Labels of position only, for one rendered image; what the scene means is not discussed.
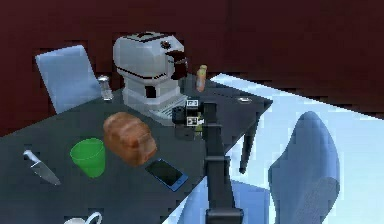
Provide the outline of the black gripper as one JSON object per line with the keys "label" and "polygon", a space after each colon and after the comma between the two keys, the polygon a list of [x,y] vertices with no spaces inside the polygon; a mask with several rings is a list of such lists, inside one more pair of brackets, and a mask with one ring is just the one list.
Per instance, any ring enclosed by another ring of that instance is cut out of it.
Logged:
{"label": "black gripper", "polygon": [[174,134],[178,139],[194,139],[194,128],[187,125],[186,111],[183,106],[176,106],[172,109],[172,122]]}

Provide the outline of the tan pepper shaker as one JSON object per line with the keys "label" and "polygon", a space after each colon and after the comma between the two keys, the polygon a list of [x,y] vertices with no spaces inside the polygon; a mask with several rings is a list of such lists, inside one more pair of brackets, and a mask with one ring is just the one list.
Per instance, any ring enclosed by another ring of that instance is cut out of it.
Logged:
{"label": "tan pepper shaker", "polygon": [[196,89],[199,92],[202,92],[205,89],[206,73],[207,73],[207,66],[201,65],[196,73],[197,75]]}

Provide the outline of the brown bread loaf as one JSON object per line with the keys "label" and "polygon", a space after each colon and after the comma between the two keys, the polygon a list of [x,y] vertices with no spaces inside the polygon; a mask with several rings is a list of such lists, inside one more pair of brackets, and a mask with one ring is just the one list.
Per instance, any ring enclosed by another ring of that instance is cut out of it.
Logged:
{"label": "brown bread loaf", "polygon": [[126,112],[109,116],[103,124],[104,143],[128,165],[143,165],[157,151],[157,145],[149,127]]}

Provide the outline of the blue mobile phone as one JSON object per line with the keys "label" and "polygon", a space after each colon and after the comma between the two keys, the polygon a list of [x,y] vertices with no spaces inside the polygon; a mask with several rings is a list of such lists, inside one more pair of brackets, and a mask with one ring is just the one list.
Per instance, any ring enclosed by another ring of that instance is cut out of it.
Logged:
{"label": "blue mobile phone", "polygon": [[154,160],[145,170],[173,192],[176,192],[188,180],[186,174],[163,159]]}

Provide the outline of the silver coffee machine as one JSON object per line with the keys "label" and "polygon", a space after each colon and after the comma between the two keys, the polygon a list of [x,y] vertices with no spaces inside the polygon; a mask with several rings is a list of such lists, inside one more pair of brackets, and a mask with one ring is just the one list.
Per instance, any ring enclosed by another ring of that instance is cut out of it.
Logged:
{"label": "silver coffee machine", "polygon": [[113,62],[124,78],[124,104],[172,126],[172,109],[187,99],[182,94],[188,70],[183,44],[165,33],[122,36],[114,43]]}

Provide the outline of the silver salt shaker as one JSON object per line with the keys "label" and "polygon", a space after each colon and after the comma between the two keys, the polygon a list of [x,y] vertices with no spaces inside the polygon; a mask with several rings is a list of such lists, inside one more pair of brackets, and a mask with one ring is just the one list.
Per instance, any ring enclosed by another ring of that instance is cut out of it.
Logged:
{"label": "silver salt shaker", "polygon": [[110,101],[113,99],[112,90],[109,86],[109,77],[101,75],[98,77],[98,82],[101,88],[101,96],[105,101]]}

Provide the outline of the green cup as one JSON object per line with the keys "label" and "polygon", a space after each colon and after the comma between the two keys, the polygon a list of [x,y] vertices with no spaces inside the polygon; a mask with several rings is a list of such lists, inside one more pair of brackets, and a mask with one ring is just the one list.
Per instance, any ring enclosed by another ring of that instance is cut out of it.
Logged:
{"label": "green cup", "polygon": [[97,178],[105,170],[104,143],[97,138],[89,138],[75,144],[70,150],[72,161],[90,178]]}

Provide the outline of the pale blue chair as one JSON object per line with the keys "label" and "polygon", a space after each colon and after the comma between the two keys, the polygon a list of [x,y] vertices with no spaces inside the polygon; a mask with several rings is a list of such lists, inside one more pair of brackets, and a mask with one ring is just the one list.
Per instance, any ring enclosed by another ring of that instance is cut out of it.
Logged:
{"label": "pale blue chair", "polygon": [[35,57],[54,110],[65,112],[101,96],[101,88],[82,45]]}

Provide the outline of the dark grey table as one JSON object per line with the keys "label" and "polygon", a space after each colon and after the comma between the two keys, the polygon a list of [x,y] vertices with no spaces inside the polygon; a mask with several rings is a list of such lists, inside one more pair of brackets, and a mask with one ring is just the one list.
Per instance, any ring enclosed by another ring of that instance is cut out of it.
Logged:
{"label": "dark grey table", "polygon": [[[98,178],[87,177],[71,160],[70,149],[86,138],[102,138],[104,120],[128,111],[121,91],[110,103],[96,99],[0,138],[0,224],[64,224],[95,211],[103,224],[162,224],[204,177],[205,145],[175,137],[174,128],[142,120],[164,159],[188,180],[173,192],[144,167],[125,164],[112,152]],[[23,156],[31,150],[59,178],[53,185]]]}

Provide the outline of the white mug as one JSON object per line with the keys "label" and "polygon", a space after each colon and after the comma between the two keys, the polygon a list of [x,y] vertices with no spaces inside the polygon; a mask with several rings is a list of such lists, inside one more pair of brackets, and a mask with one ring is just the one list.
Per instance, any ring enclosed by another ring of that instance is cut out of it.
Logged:
{"label": "white mug", "polygon": [[64,224],[91,224],[92,221],[95,221],[96,224],[101,224],[102,214],[99,212],[92,213],[86,220],[82,218],[71,218],[64,222]]}

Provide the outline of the silver kitchen knife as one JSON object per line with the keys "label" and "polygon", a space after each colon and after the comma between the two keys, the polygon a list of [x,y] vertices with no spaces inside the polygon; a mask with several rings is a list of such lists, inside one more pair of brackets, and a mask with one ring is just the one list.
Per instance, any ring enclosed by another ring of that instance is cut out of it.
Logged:
{"label": "silver kitchen knife", "polygon": [[31,150],[25,150],[23,152],[23,156],[32,162],[30,168],[36,175],[53,185],[61,184],[59,178],[55,175],[55,173],[44,162],[42,162]]}

